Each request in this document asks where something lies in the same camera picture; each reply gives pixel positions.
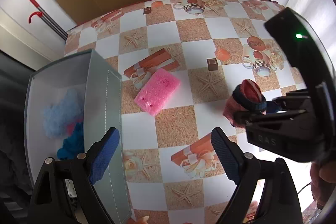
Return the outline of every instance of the red handle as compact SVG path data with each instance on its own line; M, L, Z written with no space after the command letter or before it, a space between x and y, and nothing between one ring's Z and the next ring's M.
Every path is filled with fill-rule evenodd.
M33 12L33 13L29 16L29 18L28 18L28 23L29 23L29 24L32 22L32 17L33 17L34 15L38 15L39 17L42 17L43 13L42 13L42 12Z
M30 0L30 2L31 2L36 8L40 7L40 5L37 3L36 0Z

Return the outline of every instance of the human hand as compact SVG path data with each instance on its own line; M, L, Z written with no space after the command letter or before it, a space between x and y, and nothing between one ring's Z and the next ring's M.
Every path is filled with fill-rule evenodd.
M320 166L313 162L310 167L311 193L316 206L322 209L328 201L336 183L336 161Z

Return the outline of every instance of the metal screw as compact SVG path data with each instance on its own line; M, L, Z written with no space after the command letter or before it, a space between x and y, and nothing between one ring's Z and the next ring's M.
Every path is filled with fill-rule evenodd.
M79 154L77 155L77 158L80 159L80 160L85 159L85 157L86 157L86 154L85 154L85 153L79 153Z
M50 163L52 163L53 162L53 158L46 158L45 159L45 163L46 164L50 164Z
M249 153L249 152L244 153L244 156L247 159L252 159L253 158L253 155L251 153Z

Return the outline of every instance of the black cable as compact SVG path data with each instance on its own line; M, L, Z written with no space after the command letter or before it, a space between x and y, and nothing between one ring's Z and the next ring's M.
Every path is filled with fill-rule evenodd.
M309 182L307 185L305 185L297 194L299 194L304 188L306 188L310 184L311 184L311 182Z

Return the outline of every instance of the sponge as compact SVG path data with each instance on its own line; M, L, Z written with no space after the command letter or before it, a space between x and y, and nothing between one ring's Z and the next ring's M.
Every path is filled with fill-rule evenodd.
M160 68L140 90L134 101L143 111L155 116L180 84L178 78Z

